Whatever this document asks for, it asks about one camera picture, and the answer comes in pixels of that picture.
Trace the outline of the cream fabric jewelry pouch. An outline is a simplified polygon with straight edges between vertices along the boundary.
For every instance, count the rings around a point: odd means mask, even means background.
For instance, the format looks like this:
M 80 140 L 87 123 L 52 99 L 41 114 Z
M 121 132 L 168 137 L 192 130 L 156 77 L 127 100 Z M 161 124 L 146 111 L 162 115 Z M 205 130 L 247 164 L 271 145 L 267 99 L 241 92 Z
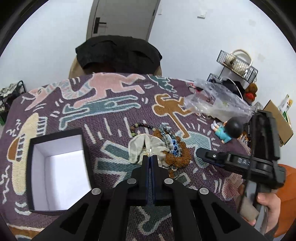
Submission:
M 129 162 L 132 164 L 142 164 L 144 155 L 156 155 L 160 167 L 165 167 L 166 153 L 169 149 L 165 143 L 158 137 L 148 134 L 136 135 L 128 143 Z

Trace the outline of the open cardboard box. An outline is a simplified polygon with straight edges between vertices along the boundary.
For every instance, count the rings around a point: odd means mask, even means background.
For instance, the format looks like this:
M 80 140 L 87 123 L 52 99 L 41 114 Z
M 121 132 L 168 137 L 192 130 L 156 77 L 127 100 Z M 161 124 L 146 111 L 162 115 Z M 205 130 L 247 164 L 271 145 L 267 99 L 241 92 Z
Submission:
M 293 136 L 293 130 L 290 124 L 284 119 L 279 109 L 271 100 L 267 102 L 263 110 L 271 112 L 275 118 L 278 136 L 280 139 L 280 147 L 284 146 Z

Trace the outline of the black-haired boy figurine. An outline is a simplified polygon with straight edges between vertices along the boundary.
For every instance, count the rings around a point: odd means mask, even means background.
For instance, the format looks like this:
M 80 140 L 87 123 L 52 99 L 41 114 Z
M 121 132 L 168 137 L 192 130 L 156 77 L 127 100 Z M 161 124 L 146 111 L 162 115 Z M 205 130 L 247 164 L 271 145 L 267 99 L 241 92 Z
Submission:
M 237 117 L 232 117 L 228 121 L 219 125 L 214 120 L 211 129 L 223 144 L 231 141 L 233 138 L 239 138 L 243 133 L 243 124 Z

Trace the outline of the green white carton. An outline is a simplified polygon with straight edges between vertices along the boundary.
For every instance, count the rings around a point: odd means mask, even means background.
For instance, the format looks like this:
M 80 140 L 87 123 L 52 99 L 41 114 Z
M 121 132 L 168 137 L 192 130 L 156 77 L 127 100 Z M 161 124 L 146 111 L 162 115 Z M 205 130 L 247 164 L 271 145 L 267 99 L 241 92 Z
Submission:
M 278 110 L 280 111 L 283 118 L 288 121 L 287 112 L 293 104 L 293 100 L 287 94 L 285 98 L 281 101 L 280 105 L 278 106 Z

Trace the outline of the patterned purple woven blanket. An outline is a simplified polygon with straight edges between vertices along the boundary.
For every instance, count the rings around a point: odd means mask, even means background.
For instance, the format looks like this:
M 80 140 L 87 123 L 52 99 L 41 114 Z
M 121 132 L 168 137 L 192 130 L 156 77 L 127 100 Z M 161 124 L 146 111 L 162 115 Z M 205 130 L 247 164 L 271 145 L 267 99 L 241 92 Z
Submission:
M 94 74 L 49 84 L 16 98 L 1 134 L 1 216 L 17 240 L 31 240 L 55 216 L 29 210 L 26 163 L 31 138 L 80 128 L 86 140 L 95 182 L 111 188 L 129 177 L 130 127 L 152 133 L 169 126 L 190 150 L 191 161 L 175 172 L 186 187 L 206 187 L 235 205 L 242 179 L 199 159 L 198 148 L 246 154 L 237 140 L 223 144 L 211 130 L 212 119 L 184 108 L 187 83 L 164 77 Z

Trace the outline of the brown plush toy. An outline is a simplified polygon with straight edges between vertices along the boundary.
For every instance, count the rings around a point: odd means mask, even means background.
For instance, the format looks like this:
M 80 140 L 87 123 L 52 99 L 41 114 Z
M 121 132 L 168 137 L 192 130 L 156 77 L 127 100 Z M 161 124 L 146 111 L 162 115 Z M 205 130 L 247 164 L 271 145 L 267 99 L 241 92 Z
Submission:
M 255 83 L 251 83 L 245 89 L 245 93 L 244 93 L 243 98 L 248 104 L 252 104 L 255 101 L 257 90 L 258 90 L 258 88 Z

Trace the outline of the clear plastic bag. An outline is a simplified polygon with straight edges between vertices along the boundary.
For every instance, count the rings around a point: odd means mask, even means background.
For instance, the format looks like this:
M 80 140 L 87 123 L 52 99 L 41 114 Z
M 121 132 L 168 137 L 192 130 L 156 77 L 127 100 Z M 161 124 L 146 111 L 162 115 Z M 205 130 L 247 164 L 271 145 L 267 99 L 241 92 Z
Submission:
M 219 83 L 198 79 L 187 82 L 187 87 L 191 94 L 184 98 L 184 105 L 192 112 L 205 114 L 222 122 L 238 117 L 242 123 L 247 123 L 253 115 L 253 109 L 241 97 Z

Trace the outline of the black open gift box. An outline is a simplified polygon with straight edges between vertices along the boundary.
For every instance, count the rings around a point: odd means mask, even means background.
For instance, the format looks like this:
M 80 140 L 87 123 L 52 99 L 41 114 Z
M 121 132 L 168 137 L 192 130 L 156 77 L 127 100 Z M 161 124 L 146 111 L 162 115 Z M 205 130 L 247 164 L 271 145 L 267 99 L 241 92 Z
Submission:
M 59 215 L 94 187 L 89 150 L 80 128 L 30 140 L 26 195 L 31 212 Z

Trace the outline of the white handbag in basket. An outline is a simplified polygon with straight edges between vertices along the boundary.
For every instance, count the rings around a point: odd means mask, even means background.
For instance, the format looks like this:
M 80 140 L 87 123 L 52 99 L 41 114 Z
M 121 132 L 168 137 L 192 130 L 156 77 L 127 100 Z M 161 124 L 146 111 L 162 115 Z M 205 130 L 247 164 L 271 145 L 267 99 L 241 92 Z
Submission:
M 247 57 L 249 57 L 250 63 L 246 63 L 242 59 L 237 57 L 235 55 L 235 53 L 238 53 L 238 52 L 241 52 L 241 53 L 245 54 Z M 250 54 L 243 49 L 236 49 L 236 50 L 232 51 L 226 59 L 226 64 L 228 66 L 230 66 L 231 69 L 234 70 L 235 73 L 242 76 L 243 78 L 248 74 L 248 70 L 252 66 L 252 63 L 253 63 L 253 60 L 252 60 Z

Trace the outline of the beige chair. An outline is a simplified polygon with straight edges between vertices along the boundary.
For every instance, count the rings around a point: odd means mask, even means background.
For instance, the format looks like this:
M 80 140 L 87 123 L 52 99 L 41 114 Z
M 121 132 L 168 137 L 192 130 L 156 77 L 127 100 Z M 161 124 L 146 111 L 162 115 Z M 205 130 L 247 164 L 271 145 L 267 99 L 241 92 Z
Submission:
M 94 71 L 92 70 L 83 70 L 82 67 L 80 66 L 78 60 L 77 60 L 77 56 L 74 58 L 72 65 L 70 67 L 70 71 L 69 71 L 69 76 L 68 79 L 71 78 L 75 78 L 75 77 L 80 77 L 83 75 L 88 75 L 88 74 L 92 74 L 94 73 Z M 162 69 L 161 66 L 159 66 L 156 71 L 154 72 L 154 74 L 151 74 L 154 76 L 162 76 Z

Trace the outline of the grey door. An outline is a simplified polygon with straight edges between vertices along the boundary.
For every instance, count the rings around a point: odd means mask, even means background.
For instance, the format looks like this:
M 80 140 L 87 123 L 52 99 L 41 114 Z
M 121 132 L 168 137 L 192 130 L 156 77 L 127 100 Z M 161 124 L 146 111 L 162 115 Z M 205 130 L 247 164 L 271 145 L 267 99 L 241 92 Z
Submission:
M 160 1 L 157 0 L 98 0 L 91 7 L 86 39 L 116 35 L 148 40 Z M 106 27 L 93 34 L 95 18 Z

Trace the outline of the black shoe rack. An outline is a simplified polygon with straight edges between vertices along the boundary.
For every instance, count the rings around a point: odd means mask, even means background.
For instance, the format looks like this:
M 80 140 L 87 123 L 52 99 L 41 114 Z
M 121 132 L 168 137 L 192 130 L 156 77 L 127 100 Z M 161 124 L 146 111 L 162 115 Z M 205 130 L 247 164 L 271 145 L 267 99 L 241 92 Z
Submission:
M 6 123 L 13 101 L 25 92 L 26 88 L 22 80 L 1 89 L 1 126 Z

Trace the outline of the white wall switch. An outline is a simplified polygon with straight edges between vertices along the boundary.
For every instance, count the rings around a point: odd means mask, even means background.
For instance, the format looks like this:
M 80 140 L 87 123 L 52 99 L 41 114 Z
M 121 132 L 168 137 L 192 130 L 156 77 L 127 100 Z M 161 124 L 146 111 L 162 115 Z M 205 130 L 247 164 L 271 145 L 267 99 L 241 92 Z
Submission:
M 206 14 L 207 14 L 207 11 L 206 10 L 200 9 L 198 11 L 197 18 L 205 19 L 206 18 Z

